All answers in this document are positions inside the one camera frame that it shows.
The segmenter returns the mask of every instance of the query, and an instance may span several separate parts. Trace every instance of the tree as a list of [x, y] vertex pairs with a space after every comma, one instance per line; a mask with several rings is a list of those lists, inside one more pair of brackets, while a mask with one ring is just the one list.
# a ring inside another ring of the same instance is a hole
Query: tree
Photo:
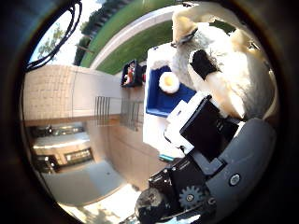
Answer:
[[46, 40], [46, 42], [38, 48], [37, 59], [41, 59], [47, 56], [60, 42], [60, 40], [64, 37], [64, 31], [61, 29], [59, 23], [55, 23], [55, 28], [50, 37]]

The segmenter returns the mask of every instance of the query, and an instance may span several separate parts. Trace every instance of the railing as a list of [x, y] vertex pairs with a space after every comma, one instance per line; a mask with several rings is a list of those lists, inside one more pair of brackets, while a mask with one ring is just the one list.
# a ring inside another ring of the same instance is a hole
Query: railing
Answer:
[[110, 97], [96, 96], [94, 104], [94, 115], [97, 126], [109, 124]]
[[[119, 105], [119, 111], [112, 108]], [[143, 124], [143, 102], [128, 99], [96, 96], [94, 103], [94, 116], [97, 126], [121, 125], [137, 131]]]
[[143, 114], [140, 114], [140, 109], [143, 102], [130, 101], [122, 99], [121, 101], [121, 125], [137, 131], [138, 127], [143, 123]]

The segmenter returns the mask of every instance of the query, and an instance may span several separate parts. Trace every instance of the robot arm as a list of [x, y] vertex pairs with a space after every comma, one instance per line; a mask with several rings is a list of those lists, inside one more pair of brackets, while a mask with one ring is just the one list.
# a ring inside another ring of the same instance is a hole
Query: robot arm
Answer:
[[224, 117], [211, 96], [196, 93], [168, 117], [165, 138], [185, 157], [149, 178], [135, 214], [141, 223], [197, 216], [203, 223], [229, 215], [257, 184], [276, 134], [260, 119]]

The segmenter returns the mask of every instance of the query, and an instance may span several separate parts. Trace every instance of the bush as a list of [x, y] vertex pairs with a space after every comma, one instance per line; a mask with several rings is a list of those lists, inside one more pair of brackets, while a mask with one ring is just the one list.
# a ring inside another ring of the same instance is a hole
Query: bush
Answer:
[[[88, 38], [86, 36], [83, 36], [79, 40], [78, 45], [82, 46], [83, 48], [87, 48], [89, 46], [90, 42], [91, 42], [90, 38]], [[80, 65], [84, 54], [85, 54], [85, 50], [84, 49], [77, 48], [73, 64], [74, 65]]]

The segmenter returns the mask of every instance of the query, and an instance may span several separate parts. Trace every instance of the white dog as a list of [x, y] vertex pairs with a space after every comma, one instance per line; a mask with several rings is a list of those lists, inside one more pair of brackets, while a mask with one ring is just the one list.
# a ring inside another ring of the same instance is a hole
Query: white dog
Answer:
[[[251, 44], [258, 41], [249, 37], [250, 31], [243, 30], [226, 9], [221, 12], [218, 5], [216, 13], [225, 14], [231, 24], [242, 30], [236, 29], [227, 35], [222, 29], [201, 22], [215, 19], [210, 14], [212, 9], [210, 5], [199, 5], [183, 7], [175, 12], [173, 43], [177, 46], [164, 45], [164, 48], [169, 48], [166, 51], [168, 58], [162, 57], [159, 61], [158, 57], [153, 68], [169, 65], [181, 83], [193, 90], [210, 93], [227, 115], [239, 119], [265, 119], [275, 111], [273, 104], [277, 104], [277, 92], [263, 52]], [[194, 53], [198, 50], [203, 50], [216, 68], [205, 77], [197, 74], [192, 67]]]

